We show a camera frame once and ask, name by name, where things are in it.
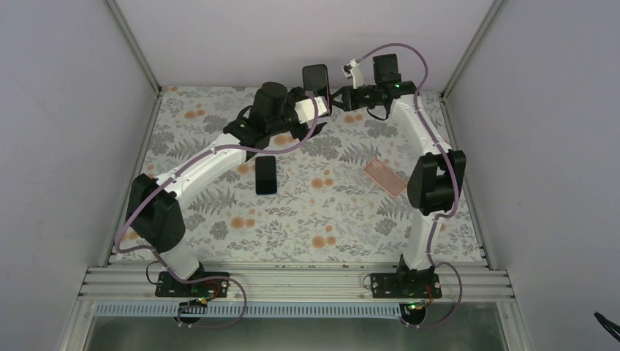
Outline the black smartphone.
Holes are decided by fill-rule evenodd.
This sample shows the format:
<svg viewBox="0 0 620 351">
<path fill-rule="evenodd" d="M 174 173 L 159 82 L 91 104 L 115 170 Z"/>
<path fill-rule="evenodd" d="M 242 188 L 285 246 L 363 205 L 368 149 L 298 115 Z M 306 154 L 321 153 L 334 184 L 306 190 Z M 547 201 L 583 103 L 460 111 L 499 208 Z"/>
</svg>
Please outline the black smartphone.
<svg viewBox="0 0 620 351">
<path fill-rule="evenodd" d="M 277 166 L 275 156 L 259 156 L 255 159 L 255 192 L 257 195 L 277 193 Z"/>
</svg>

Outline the black phone-shaped object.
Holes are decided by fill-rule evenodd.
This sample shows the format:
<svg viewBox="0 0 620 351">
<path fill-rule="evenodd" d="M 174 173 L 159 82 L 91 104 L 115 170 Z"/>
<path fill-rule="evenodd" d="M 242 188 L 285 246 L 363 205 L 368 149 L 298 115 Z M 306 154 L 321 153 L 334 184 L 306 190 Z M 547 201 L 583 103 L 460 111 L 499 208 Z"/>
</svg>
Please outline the black phone-shaped object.
<svg viewBox="0 0 620 351">
<path fill-rule="evenodd" d="M 332 102 L 330 96 L 330 84 L 328 67 L 325 64 L 312 64 L 302 68 L 303 88 L 312 91 L 314 95 L 325 98 L 328 112 L 326 116 L 332 114 Z"/>
</svg>

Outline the pink phone case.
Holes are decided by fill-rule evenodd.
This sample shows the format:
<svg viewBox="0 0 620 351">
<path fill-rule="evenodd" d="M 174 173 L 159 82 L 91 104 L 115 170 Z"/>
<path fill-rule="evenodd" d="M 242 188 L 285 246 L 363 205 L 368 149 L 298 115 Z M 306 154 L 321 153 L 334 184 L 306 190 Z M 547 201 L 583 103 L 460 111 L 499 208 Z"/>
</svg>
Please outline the pink phone case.
<svg viewBox="0 0 620 351">
<path fill-rule="evenodd" d="M 398 197 L 407 187 L 407 182 L 379 159 L 371 160 L 363 172 L 391 197 Z"/>
</svg>

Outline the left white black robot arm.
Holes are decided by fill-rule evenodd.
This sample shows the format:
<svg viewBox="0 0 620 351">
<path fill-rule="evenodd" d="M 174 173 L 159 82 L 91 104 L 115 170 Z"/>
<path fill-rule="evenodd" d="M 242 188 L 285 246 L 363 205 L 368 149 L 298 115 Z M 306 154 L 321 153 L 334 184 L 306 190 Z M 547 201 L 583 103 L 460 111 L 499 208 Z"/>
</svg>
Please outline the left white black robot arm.
<svg viewBox="0 0 620 351">
<path fill-rule="evenodd" d="M 257 154 L 278 155 L 268 150 L 272 137 L 282 133 L 298 140 L 289 147 L 300 148 L 322 128 L 319 119 L 330 114 L 328 96 L 302 88 L 287 89 L 267 82 L 258 89 L 251 105 L 244 107 L 220 135 L 191 159 L 154 178 L 140 174 L 132 182 L 126 221 L 115 239 L 118 253 L 121 237 L 129 229 L 145 240 L 144 249 L 175 279 L 175 287 L 186 296 L 203 288 L 201 263 L 184 240 L 183 210 L 212 181 Z"/>
</svg>

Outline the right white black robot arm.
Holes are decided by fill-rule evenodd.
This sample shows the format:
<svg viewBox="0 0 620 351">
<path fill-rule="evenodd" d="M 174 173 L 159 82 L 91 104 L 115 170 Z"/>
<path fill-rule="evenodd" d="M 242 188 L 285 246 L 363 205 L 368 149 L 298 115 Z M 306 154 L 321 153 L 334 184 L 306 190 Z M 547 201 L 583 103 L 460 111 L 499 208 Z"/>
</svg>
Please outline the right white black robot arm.
<svg viewBox="0 0 620 351">
<path fill-rule="evenodd" d="M 407 251 L 401 254 L 391 277 L 393 287 L 402 296 L 413 298 L 425 287 L 435 285 L 432 239 L 442 220 L 453 216 L 458 207 L 466 156 L 452 149 L 437 132 L 423 109 L 417 86 L 402 80 L 396 54 L 373 58 L 372 85 L 364 84 L 360 63 L 360 59 L 353 59 L 343 66 L 345 77 L 353 84 L 335 93 L 341 101 L 334 105 L 344 111 L 382 106 L 386 117 L 408 134 L 417 157 L 407 183 L 407 197 L 416 218 Z"/>
</svg>

